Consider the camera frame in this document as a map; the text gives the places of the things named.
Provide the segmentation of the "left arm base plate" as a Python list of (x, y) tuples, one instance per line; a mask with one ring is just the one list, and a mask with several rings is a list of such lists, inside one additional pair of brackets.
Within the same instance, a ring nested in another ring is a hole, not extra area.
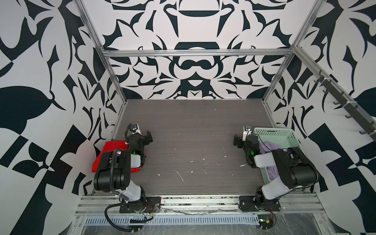
[(127, 202), (120, 207), (120, 213), (144, 212), (152, 213), (161, 208), (161, 197), (146, 197), (138, 201)]

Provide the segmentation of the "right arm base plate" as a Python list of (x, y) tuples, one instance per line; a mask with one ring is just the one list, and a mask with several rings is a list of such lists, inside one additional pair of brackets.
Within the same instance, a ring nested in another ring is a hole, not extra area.
[(266, 200), (258, 196), (240, 196), (239, 209), (242, 212), (279, 212), (281, 208), (279, 199)]

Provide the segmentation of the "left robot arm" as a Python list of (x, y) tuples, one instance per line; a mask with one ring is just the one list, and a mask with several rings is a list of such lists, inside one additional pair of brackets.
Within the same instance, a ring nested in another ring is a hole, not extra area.
[(126, 203), (146, 202), (145, 191), (131, 180), (145, 164), (145, 146), (153, 142), (150, 131), (142, 135), (139, 130), (125, 140), (109, 141), (92, 166), (96, 191), (112, 193)]

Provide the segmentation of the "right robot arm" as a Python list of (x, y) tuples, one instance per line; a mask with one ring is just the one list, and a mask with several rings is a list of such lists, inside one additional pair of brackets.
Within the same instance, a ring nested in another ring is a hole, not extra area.
[(255, 206), (275, 202), (295, 189), (310, 188), (318, 182), (316, 167), (299, 147), (278, 148), (261, 153), (259, 141), (256, 135), (234, 136), (234, 145), (244, 150), (251, 168), (275, 167), (278, 172), (275, 179), (256, 191), (253, 199)]

